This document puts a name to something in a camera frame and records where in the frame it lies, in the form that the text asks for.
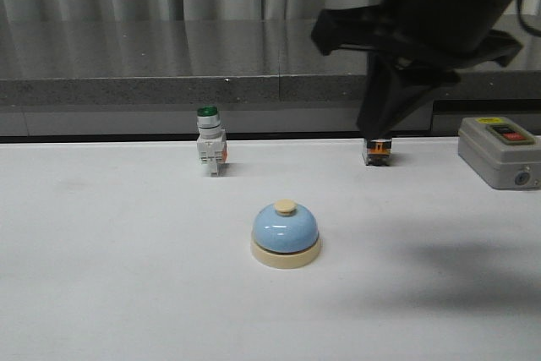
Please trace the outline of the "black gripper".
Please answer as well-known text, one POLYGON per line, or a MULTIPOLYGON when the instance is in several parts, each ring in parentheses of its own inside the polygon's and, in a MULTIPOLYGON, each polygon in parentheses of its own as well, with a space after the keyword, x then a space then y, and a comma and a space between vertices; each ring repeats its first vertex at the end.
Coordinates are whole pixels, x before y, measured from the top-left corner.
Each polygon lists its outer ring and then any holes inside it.
POLYGON ((491 8, 466 4, 324 9, 311 39, 325 56, 339 49, 368 53, 357 126, 363 138, 378 139, 432 100, 437 89, 458 83, 458 70, 512 62, 522 44, 495 29, 497 19, 491 8))

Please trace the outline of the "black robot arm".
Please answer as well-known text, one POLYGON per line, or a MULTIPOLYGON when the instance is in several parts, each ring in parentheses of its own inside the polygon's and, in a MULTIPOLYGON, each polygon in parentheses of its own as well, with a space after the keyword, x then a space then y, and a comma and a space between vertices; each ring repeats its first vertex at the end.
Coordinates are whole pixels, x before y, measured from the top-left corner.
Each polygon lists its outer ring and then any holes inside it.
POLYGON ((367 55, 357 126, 365 139, 386 136, 459 71, 485 62, 502 67, 521 44, 495 24, 523 0, 381 0, 372 6, 320 11, 311 33, 319 52, 367 55))

